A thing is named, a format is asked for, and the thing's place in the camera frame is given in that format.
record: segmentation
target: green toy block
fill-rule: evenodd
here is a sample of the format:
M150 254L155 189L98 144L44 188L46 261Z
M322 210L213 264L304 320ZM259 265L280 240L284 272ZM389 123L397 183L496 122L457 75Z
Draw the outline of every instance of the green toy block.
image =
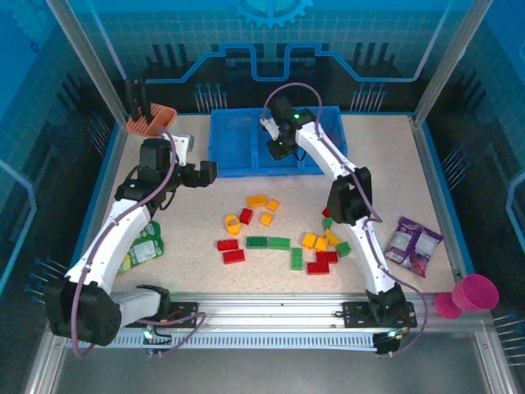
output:
M337 250L337 255L339 257L345 257L350 254L350 252L352 251L352 248L350 248L350 245L348 245L348 242L341 242L340 244L338 244L338 246L336 246L336 250Z
M330 228L331 225L333 224L333 222L334 222L334 219L332 219L332 218L324 218L324 219L322 219L322 229L326 230L327 228Z
M266 249L268 239L265 236L247 236L246 249Z
M294 271L303 270L303 249L292 248L292 269Z
M277 250L290 250L290 239L270 237L270 240L268 242L268 247L270 249L277 249Z

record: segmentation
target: white robotic arm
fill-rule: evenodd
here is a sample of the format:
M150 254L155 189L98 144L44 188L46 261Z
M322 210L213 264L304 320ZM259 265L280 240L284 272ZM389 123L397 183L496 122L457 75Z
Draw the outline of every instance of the white robotic arm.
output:
M335 221L341 223L352 238L352 246L358 252L363 269L371 310L378 323L385 323L395 310L403 307L405 298L400 285L385 274L385 271L390 271L388 264L373 225L368 221L370 212L357 193L349 170L358 178L367 177L368 198L372 201L370 172L350 162L330 141L320 124L316 130L316 118L308 109L296 111L284 97L275 99L269 108L272 118L261 119L261 124L272 138L268 142L272 157L279 160L300 147L333 181L328 208Z
M71 336L71 310L79 284L82 290L76 331L82 341L106 346L121 327L142 318L166 317L171 303L167 289L141 285L133 291L116 293L112 292L112 285L133 241L161 207L166 194L175 193L178 186L207 187L217 178L216 163L202 161L199 171L195 170L194 164L186 164L186 154L192 148L190 135L175 135L173 140L176 157L169 149L168 141L149 139L143 142L136 168L137 178L128 176L118 187L109 217L79 262L64 278L46 285L44 299L55 335ZM176 160L175 169L165 181L173 160ZM155 195L154 190L159 190L158 194ZM133 208L150 195L154 197L149 197L149 202ZM117 222L116 219L126 212ZM98 248L90 264L86 265L96 244ZM85 268L88 272L82 280Z

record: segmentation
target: lego brick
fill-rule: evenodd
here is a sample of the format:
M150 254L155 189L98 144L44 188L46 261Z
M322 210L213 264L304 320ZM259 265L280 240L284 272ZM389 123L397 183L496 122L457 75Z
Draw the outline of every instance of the lego brick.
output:
M316 258L318 263L337 263L339 261L337 252L317 252Z
M240 222L235 215L228 215L224 219L226 223L226 229L231 236L238 236L240 234Z
M272 220L273 220L273 215L270 213L265 212L261 215L261 224L266 227L270 226L270 224L272 223Z
M239 242L237 240L223 240L217 241L217 249L223 250L237 250L239 249Z
M294 271L303 270L303 250L301 248L292 248L292 269Z
M341 243L341 240L337 238L336 234L334 234L329 228L325 230L325 236L328 239L328 244L332 246L338 246L338 244Z
M265 236L247 236L247 249L266 249L268 247L268 239Z
M314 234L307 233L306 236L304 236L303 239L303 247L308 250L313 249L313 245L315 244L316 236Z
M316 252L324 252L327 247L328 247L327 238L321 238L321 237L317 238L317 242L315 243Z
M246 198L249 208L263 207L266 205L266 195L251 195Z
M277 201L276 199L271 199L270 201L268 201L268 204L266 204L266 209L268 211L275 212L278 208L279 208L279 201Z
M239 216L239 222L249 224L253 218L253 211L251 209L243 208Z
M331 228L331 225L334 223L334 219L332 218L324 218L322 219L322 229L326 230L327 228Z
M268 247L277 250L290 250L290 238L272 237L268 241Z
M307 263L306 272L308 275L326 275L330 273L328 263Z
M240 249L224 252L222 254L222 261L224 264L240 263L241 261L244 261L244 251Z
M352 248L350 248L350 245L348 245L348 242L341 242L340 244L338 244L338 246L336 246L336 250L337 250L337 255L339 255L339 257L345 257L350 254L350 252L352 251Z

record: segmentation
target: yellow toy block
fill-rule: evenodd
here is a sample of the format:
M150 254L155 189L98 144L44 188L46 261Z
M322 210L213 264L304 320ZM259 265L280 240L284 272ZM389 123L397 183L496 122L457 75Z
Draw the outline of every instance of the yellow toy block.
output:
M279 201L277 201L276 199L271 199L270 201L268 201L268 204L266 204L266 209L268 211L275 212L278 208L279 208Z
M226 219L226 229L231 236L238 236L240 234L240 222L235 215L228 215Z
M317 238L317 242L315 243L315 251L316 252L326 252L326 248L328 247L328 239L327 238Z
M266 195L252 195L246 198L248 208L263 207L266 205Z
M308 250L313 249L313 245L315 244L315 239L317 237L314 234L310 234L309 232L304 236L303 239L303 247Z
M272 223L272 220L273 220L273 215L271 215L270 213L265 212L261 215L261 224L263 224L266 227L270 226L270 223Z
M334 232L330 230L329 228L325 230L325 235L326 235L326 238L328 239L328 244L332 246L338 246L338 244L341 243L341 240L337 238L336 234L334 234Z

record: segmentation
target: pink cup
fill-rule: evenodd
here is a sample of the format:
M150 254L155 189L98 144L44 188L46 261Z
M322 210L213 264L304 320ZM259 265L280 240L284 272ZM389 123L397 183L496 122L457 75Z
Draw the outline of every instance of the pink cup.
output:
M437 314L442 318L455 319L461 315L461 309L452 301L452 293L439 293L434 300Z
M452 301L469 312L492 309L498 305L500 295L488 278L482 275L468 275L452 290Z

